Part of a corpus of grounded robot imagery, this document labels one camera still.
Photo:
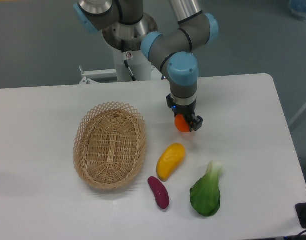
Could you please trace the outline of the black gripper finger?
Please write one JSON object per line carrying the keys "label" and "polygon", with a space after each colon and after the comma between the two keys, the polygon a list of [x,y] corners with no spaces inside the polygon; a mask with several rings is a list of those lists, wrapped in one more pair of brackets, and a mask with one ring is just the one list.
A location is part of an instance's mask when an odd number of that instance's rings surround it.
{"label": "black gripper finger", "polygon": [[189,120],[189,129],[190,131],[196,132],[203,123],[203,119],[199,115],[191,114],[191,118]]}
{"label": "black gripper finger", "polygon": [[174,103],[173,98],[170,94],[166,96],[167,107],[172,111],[173,116],[177,115],[177,105]]}

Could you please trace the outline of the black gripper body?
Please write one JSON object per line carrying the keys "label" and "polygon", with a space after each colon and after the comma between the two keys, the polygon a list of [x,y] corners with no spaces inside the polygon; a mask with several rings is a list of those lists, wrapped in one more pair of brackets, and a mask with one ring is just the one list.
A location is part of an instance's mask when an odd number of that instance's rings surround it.
{"label": "black gripper body", "polygon": [[192,96],[191,98],[176,98],[175,96],[170,96],[171,99],[171,110],[174,117],[177,115],[182,115],[186,121],[192,121],[197,118],[195,115],[196,107],[196,97]]}

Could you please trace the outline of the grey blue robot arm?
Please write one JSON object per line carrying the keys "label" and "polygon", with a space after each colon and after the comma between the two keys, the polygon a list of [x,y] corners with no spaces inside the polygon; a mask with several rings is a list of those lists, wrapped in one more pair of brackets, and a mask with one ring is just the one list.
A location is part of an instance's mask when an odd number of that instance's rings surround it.
{"label": "grey blue robot arm", "polygon": [[192,51],[218,35],[218,24],[197,0],[172,0],[170,6],[178,28],[168,35],[158,32],[140,0],[79,0],[73,9],[88,32],[102,32],[119,82],[150,80],[152,69],[169,82],[167,106],[186,124],[181,131],[192,132],[203,122],[195,114],[199,69]]}

